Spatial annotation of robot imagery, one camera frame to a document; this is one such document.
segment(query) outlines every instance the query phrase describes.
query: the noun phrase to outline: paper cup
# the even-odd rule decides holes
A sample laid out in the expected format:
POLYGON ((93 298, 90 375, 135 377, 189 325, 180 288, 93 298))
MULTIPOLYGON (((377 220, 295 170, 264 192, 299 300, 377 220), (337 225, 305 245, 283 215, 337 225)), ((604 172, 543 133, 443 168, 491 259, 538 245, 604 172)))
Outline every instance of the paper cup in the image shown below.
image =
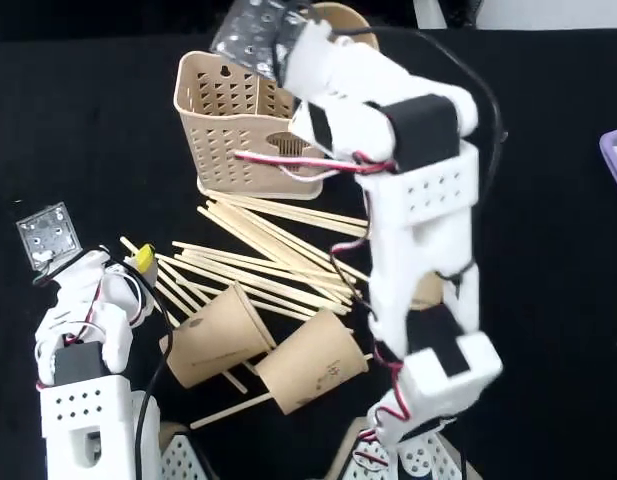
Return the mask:
MULTIPOLYGON (((275 342, 238 283, 173 332, 168 366, 185 388, 271 350, 275 342)), ((159 341, 162 352, 168 339, 159 341)))
POLYGON ((426 310, 443 301, 444 281, 435 272, 428 272, 417 284, 411 310, 426 310))
POLYGON ((304 323, 256 367, 287 415, 368 370, 363 353, 330 311, 304 323))

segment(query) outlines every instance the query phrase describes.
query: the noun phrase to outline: black tablecloth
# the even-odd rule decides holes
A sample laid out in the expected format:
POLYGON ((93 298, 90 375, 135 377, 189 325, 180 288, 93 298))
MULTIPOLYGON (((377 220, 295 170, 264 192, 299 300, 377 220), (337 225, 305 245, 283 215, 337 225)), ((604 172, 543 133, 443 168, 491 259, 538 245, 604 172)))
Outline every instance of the black tablecloth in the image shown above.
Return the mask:
MULTIPOLYGON (((617 32, 442 32, 497 92, 510 137, 475 227, 482 325, 504 374, 462 420, 469 459, 487 478, 617 477, 617 188, 598 151, 617 128, 617 32)), ((177 61, 209 36, 0 44, 0 478, 44 476, 33 333, 54 291, 30 286, 14 222, 66 202, 82 244, 120 234, 169 252, 171 240, 248 251, 202 219, 195 170, 172 107, 177 61)), ((383 50, 416 74, 476 91, 408 36, 383 50)), ((487 105, 473 141, 488 152, 487 105)), ((311 205, 361 215, 350 178, 311 205)), ((340 238, 282 223, 327 247, 340 238)), ((367 253, 351 262, 369 268, 367 253)), ((295 323, 265 321, 277 340, 295 323)), ((369 347, 363 313, 347 322, 369 347)), ((163 333, 136 331, 129 369, 145 386, 163 333)), ((235 370, 250 388, 263 386, 235 370)), ((388 388, 377 366, 284 417, 273 402, 198 431, 224 478, 323 475, 353 417, 388 388)), ((188 422, 244 397, 215 378, 190 391, 168 375, 165 419, 188 422)), ((449 436, 454 439, 454 432, 449 436)))

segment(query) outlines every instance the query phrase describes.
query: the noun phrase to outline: white wall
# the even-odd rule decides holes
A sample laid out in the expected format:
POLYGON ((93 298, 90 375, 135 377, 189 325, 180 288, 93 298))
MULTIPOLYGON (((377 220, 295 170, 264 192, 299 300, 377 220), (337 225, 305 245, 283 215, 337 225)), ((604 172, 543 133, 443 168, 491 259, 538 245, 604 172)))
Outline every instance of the white wall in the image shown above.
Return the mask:
POLYGON ((484 0, 480 29, 617 28, 617 0, 484 0))

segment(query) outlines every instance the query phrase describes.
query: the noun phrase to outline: perforated basket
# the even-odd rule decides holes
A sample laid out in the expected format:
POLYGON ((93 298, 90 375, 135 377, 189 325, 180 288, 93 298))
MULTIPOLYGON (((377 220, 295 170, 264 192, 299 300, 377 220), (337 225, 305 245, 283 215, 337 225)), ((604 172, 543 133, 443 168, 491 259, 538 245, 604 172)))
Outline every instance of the perforated basket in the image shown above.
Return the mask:
MULTIPOLYGON (((367 26, 354 10, 337 3, 315 4, 337 28, 367 26)), ((377 48, 374 35, 361 41, 377 48)), ((311 199, 321 182, 303 183, 276 167, 234 158, 233 150, 281 156, 321 157, 321 152, 288 130, 292 96, 218 55, 189 52, 179 62, 174 105, 186 133, 200 189, 268 198, 311 199)), ((297 175, 316 170, 294 168, 297 175)))

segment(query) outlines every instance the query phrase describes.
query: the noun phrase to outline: yellow connector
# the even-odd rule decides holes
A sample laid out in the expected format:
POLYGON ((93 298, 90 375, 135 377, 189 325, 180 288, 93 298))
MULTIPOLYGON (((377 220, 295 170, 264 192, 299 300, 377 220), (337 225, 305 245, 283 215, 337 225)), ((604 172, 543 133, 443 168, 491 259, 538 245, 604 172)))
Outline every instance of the yellow connector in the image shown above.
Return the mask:
POLYGON ((155 251, 152 245, 146 244, 141 247, 135 258, 137 259, 137 270, 139 270, 139 273, 146 273, 155 260, 155 251))

